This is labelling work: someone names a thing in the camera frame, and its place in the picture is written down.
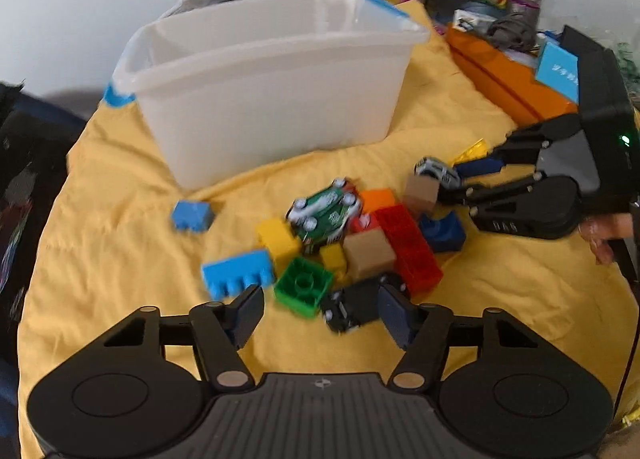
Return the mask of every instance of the white box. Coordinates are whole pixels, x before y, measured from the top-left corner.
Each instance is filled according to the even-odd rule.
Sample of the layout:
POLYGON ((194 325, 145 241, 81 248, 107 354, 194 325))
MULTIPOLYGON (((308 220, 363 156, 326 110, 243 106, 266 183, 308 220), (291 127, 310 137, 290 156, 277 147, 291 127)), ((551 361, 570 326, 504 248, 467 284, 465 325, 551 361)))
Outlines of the white box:
POLYGON ((241 0, 144 26, 113 74, 186 189, 386 136, 428 30, 380 0, 241 0))

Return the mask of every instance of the yellow building block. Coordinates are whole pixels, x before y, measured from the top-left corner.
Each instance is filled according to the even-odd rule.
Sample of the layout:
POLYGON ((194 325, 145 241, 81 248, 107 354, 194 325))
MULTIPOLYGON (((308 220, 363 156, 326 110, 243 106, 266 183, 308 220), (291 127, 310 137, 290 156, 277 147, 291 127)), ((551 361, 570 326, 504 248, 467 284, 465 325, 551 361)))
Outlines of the yellow building block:
POLYGON ((484 140, 478 140, 471 147, 460 154, 450 164, 451 166, 459 165, 460 163, 470 162, 471 160, 478 160, 486 157, 489 153, 489 145, 484 140))
POLYGON ((268 219, 256 227, 260 244, 267 248, 276 276, 281 276, 289 262, 300 254, 302 243, 294 237, 289 225, 279 218, 268 219))
POLYGON ((324 269, 332 272, 336 282, 342 282, 347 275, 347 259, 340 243, 329 244, 320 248, 320 259, 324 269))

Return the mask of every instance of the yellow cloth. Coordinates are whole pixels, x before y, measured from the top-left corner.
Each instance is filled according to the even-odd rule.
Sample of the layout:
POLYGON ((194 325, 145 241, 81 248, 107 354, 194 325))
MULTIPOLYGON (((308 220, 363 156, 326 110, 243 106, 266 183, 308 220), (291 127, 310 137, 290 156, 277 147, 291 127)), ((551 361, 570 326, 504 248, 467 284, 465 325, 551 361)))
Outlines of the yellow cloth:
MULTIPOLYGON (((403 7, 428 23, 417 2, 403 7)), ((189 198, 210 201, 218 217, 207 233, 189 234, 172 228, 171 211, 182 195, 137 107, 101 104, 69 154, 69 177, 40 240, 18 332, 23 457, 42 455, 26 417, 36 382, 142 305, 172 315, 207 301, 200 265, 254 248, 258 222, 283 215, 294 198, 337 176, 355 179, 363 190, 391 187, 400 194, 422 156, 450 161, 479 138, 500 143, 513 127, 475 91, 433 34, 413 52, 385 140, 313 152, 200 190, 189 198)), ((505 308, 615 394, 637 312, 617 268, 596 266, 578 235, 548 242, 480 233, 461 216, 466 245, 440 260, 444 278, 429 301, 461 315, 505 308)), ((320 317, 302 319, 275 303, 272 288, 266 290, 264 317, 241 352, 256 377, 265 371, 378 371, 384 379, 401 354, 380 322, 338 336, 320 317)), ((452 352, 447 370, 473 354, 452 352)), ((190 349, 170 347, 168 358, 195 373, 190 349)), ((635 367, 625 411, 638 399, 639 376, 635 367)))

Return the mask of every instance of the human hand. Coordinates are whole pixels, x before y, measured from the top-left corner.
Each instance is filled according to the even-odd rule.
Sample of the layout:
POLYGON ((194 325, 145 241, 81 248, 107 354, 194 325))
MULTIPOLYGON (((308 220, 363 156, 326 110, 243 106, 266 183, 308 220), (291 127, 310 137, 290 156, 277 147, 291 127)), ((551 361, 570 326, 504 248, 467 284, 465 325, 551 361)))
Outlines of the human hand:
POLYGON ((578 231, 591 246, 598 264, 612 264, 613 250, 607 241, 632 237, 634 226, 631 214, 596 215, 585 219, 578 231))

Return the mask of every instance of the green building block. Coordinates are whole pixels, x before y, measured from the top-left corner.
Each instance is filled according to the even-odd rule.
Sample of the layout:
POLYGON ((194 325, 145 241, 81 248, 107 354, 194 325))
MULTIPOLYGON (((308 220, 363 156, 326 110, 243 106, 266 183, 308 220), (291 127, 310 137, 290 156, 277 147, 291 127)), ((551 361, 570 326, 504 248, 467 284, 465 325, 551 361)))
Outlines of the green building block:
POLYGON ((296 257, 276 283, 276 298, 296 313, 312 318, 320 300, 329 291, 334 274, 319 264, 296 257))

